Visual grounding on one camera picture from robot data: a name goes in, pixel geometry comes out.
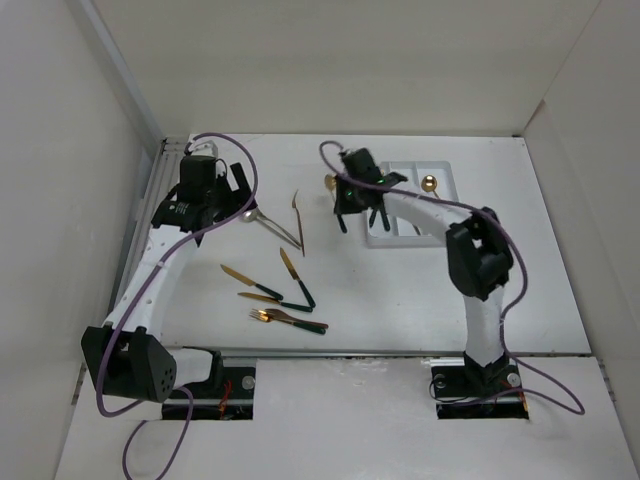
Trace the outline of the silver spoon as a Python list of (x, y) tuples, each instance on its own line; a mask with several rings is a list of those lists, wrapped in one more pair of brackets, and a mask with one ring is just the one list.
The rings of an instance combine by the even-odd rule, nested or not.
[(294, 248), (301, 249), (301, 243), (289, 231), (267, 217), (259, 208), (245, 211), (240, 219), (244, 223), (257, 223)]

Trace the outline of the rose gold fork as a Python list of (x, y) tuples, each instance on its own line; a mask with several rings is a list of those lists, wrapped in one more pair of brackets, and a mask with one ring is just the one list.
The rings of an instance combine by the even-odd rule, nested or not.
[(305, 249), (305, 241), (304, 241), (304, 231), (303, 231), (303, 226), (302, 226), (302, 220), (301, 220), (301, 214), (300, 214), (300, 210), (298, 208), (297, 205), (297, 196), (299, 193), (299, 189), (297, 189), (292, 197), (292, 201), (291, 201), (291, 207), (295, 212), (296, 215), (296, 222), (297, 222), (297, 228), (298, 228), (298, 234), (299, 234), (299, 243), (300, 243), (300, 249), (302, 252), (303, 257), (306, 256), (306, 249)]

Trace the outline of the gold spoon green handle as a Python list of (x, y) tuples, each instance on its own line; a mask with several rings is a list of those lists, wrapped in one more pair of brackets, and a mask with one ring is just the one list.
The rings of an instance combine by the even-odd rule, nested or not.
[(348, 229), (344, 223), (344, 220), (342, 219), (342, 216), (336, 212), (336, 207), (338, 205), (337, 195), (336, 195), (336, 191), (337, 191), (336, 178), (330, 174), (326, 174), (324, 177), (324, 185), (326, 189), (329, 191), (331, 199), (333, 201), (333, 214), (338, 221), (340, 230), (343, 234), (346, 234), (348, 232)]
[(436, 199), (440, 196), (437, 193), (438, 180), (435, 176), (429, 174), (422, 178), (420, 182), (421, 189), (426, 193), (431, 193)]

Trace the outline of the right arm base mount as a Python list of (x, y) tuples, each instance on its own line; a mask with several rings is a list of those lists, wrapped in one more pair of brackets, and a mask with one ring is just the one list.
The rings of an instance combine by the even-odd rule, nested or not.
[(462, 365), (431, 368), (429, 393), (439, 420), (528, 420), (529, 411), (518, 368), (510, 364), (488, 386), (474, 385)]

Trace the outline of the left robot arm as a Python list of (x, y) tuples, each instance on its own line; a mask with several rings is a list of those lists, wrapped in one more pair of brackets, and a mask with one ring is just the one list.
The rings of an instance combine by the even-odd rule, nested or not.
[(162, 403), (182, 386), (201, 396), (223, 387), (221, 355), (202, 348), (170, 349), (163, 322), (178, 280), (204, 235), (253, 203), (240, 163), (187, 155), (179, 181), (159, 203), (147, 244), (120, 301), (103, 324), (85, 330), (81, 347), (97, 398)]

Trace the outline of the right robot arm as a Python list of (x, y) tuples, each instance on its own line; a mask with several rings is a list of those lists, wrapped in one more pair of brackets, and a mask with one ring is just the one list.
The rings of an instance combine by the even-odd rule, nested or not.
[(368, 226), (392, 231), (392, 217), (418, 228), (446, 249), (449, 278), (463, 296), (467, 343), (463, 381), (477, 394), (487, 393), (500, 379), (495, 366), (506, 361), (500, 324), (504, 287), (514, 259), (495, 212), (458, 202), (422, 197), (416, 188), (398, 190), (409, 179), (384, 174), (366, 148), (340, 153), (344, 172), (334, 177), (334, 214), (346, 231), (343, 217), (366, 212)]

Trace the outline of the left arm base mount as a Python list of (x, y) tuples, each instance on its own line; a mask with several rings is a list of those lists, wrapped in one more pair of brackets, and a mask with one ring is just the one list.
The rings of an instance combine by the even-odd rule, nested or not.
[(170, 349), (152, 370), (164, 420), (233, 421), (253, 418), (256, 365), (223, 359), (219, 351)]

